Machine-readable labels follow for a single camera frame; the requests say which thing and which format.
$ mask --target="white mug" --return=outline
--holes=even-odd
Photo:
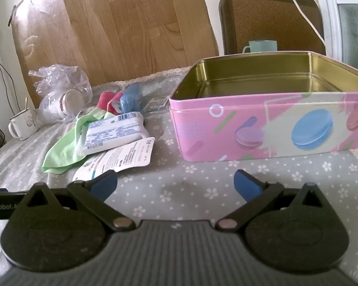
[[[22,141],[35,134],[38,130],[31,108],[27,108],[14,117],[8,125],[11,136]]]

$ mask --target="blue macaron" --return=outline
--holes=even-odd
[[[292,130],[294,146],[303,150],[319,147],[331,134],[333,119],[328,110],[318,109],[305,114]]]

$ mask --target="green cloth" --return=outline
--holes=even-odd
[[[81,132],[84,130],[84,134],[86,134],[91,122],[114,116],[112,113],[96,108],[89,114],[78,118],[75,127],[47,152],[41,167],[42,172],[61,174],[73,167],[75,163],[81,162],[86,156],[78,156],[75,153],[75,146],[80,139]]]

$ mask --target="clear plastic bag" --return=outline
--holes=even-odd
[[[44,97],[38,111],[42,123],[70,122],[92,100],[89,79],[78,66],[53,64],[29,75],[42,77],[34,84],[37,94]]]

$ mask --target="ribbed gray panel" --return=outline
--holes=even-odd
[[[310,276],[269,268],[235,234],[207,221],[144,221],[114,234],[96,258],[59,273],[11,269],[0,286],[319,286],[356,285],[339,270]]]

